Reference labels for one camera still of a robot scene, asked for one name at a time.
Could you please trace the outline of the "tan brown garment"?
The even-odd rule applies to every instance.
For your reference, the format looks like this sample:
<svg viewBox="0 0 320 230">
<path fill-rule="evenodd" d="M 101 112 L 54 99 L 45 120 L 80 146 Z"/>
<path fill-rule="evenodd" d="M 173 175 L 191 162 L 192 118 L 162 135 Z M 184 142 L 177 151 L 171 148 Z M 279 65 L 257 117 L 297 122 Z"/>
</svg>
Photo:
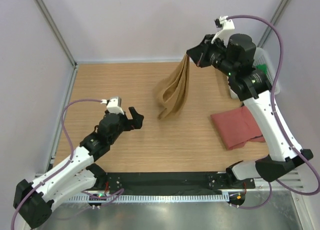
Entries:
<svg viewBox="0 0 320 230">
<path fill-rule="evenodd" d="M 158 120 L 178 117 L 181 114 L 189 93 L 189 81 L 190 58 L 185 54 L 175 70 L 153 90 L 156 103 L 161 107 Z"/>
</svg>

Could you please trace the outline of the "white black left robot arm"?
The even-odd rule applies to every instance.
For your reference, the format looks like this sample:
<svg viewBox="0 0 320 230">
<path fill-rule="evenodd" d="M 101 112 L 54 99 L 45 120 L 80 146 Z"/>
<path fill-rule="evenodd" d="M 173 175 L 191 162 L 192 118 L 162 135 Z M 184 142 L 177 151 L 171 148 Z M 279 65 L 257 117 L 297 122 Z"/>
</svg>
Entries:
<svg viewBox="0 0 320 230">
<path fill-rule="evenodd" d="M 123 132 L 143 126 L 144 116 L 133 106 L 129 107 L 129 112 L 131 119 L 121 107 L 108 107 L 93 132 L 72 150 L 70 156 L 30 182 L 21 180 L 15 189 L 11 228 L 15 228 L 16 217 L 21 216 L 31 229 L 36 229 L 72 195 L 90 188 L 101 190 L 107 174 L 95 162 L 110 150 Z"/>
</svg>

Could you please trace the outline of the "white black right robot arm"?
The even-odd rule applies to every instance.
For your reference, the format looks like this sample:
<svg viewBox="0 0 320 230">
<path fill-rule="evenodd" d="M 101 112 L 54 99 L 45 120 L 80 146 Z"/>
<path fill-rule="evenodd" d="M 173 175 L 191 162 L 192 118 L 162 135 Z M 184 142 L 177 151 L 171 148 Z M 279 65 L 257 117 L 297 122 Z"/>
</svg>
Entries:
<svg viewBox="0 0 320 230">
<path fill-rule="evenodd" d="M 233 34 L 228 43 L 207 34 L 201 43 L 186 51 L 197 67 L 213 66 L 228 78 L 228 85 L 254 117 L 268 146 L 268 155 L 256 161 L 239 161 L 229 166 L 225 182 L 237 188 L 246 179 L 273 182 L 311 160 L 310 149 L 303 148 L 291 135 L 280 111 L 271 104 L 271 83 L 254 66 L 256 45 L 246 34 Z"/>
</svg>

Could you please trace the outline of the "red graphic tank top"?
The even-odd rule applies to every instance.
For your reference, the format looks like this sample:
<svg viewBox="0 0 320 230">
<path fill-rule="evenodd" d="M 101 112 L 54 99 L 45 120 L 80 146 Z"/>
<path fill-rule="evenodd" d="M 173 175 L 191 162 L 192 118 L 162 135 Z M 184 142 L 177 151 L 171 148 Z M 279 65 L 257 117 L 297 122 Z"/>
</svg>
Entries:
<svg viewBox="0 0 320 230">
<path fill-rule="evenodd" d="M 210 116 L 227 150 L 242 148 L 247 142 L 266 140 L 246 106 Z"/>
</svg>

